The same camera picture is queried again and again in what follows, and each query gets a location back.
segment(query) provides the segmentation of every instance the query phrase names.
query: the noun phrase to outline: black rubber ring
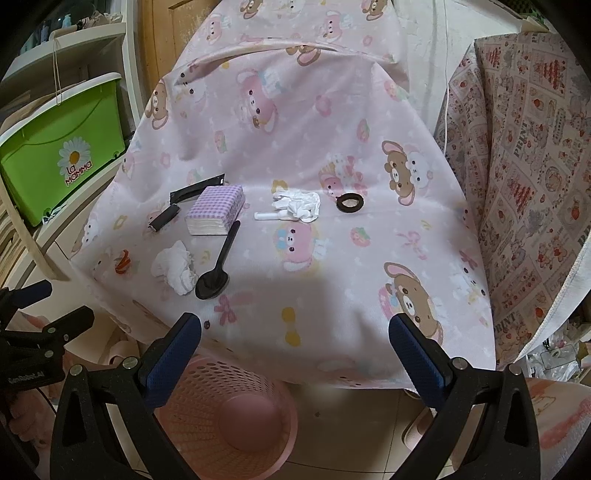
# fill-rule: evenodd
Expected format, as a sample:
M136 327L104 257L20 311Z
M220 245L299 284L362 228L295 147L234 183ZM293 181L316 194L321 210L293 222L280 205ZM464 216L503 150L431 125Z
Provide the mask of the black rubber ring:
M357 205L347 207L343 202L347 200L357 200ZM336 207L344 213L355 213L361 210L363 206L363 197L359 193L344 193L336 199Z

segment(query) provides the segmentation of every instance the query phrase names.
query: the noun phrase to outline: bottle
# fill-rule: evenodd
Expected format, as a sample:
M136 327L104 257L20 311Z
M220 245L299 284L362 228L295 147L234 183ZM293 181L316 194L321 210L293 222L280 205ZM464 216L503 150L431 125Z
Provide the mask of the bottle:
M51 20L45 20L43 22L43 27L41 28L41 43L46 42L49 40L49 27L51 25Z

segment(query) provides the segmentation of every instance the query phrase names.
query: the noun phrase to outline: pink laundry basket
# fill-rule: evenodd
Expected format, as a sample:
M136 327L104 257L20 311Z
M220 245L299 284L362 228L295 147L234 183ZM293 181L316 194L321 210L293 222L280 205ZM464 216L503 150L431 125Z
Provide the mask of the pink laundry basket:
M296 442L295 407L282 382L196 356L156 416L202 480L263 480Z

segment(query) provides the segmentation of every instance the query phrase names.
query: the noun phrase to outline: plastic spoon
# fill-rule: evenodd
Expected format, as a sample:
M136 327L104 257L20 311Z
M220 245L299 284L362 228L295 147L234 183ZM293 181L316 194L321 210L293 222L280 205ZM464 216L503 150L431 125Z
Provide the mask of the plastic spoon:
M223 243L222 250L220 251L219 257L217 258L216 266L213 270L205 272L197 280L195 285L195 295L198 299L208 300L217 297L224 287L228 284L230 276L224 272L223 263L228 256L232 242L238 229L240 228L240 220L236 220L230 227L226 241Z

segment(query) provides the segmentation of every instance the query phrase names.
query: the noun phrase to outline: white shelf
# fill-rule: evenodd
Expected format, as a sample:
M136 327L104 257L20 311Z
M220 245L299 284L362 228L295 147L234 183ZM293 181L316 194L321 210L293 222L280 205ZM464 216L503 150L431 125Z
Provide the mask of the white shelf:
M60 70L87 63L88 58L106 47L113 39L125 36L124 22L87 28L68 33L26 51L14 59L0 83L0 103L7 103L40 79L53 75L53 51L57 52Z

